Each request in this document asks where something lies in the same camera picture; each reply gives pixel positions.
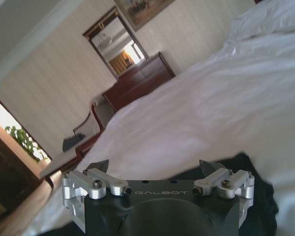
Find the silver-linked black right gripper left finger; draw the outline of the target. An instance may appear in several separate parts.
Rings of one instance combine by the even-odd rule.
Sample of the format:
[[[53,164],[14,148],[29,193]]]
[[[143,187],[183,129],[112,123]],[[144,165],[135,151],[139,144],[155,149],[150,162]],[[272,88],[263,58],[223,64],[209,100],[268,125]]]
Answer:
[[[107,192],[117,197],[128,197],[132,192],[128,181],[117,179],[98,168],[66,172],[62,176],[61,186],[63,205],[70,210],[72,220],[78,226],[85,225],[83,197],[101,200]]]

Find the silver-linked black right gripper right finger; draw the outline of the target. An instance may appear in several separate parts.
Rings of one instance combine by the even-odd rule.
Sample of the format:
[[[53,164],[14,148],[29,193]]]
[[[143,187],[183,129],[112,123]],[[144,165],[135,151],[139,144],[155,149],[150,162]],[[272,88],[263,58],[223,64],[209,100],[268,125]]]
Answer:
[[[200,160],[200,167],[205,175],[203,179],[194,181],[192,193],[195,196],[208,196],[213,190],[222,199],[239,197],[239,220],[241,226],[247,216],[248,209],[253,206],[255,177],[250,171],[233,172],[217,162]]]

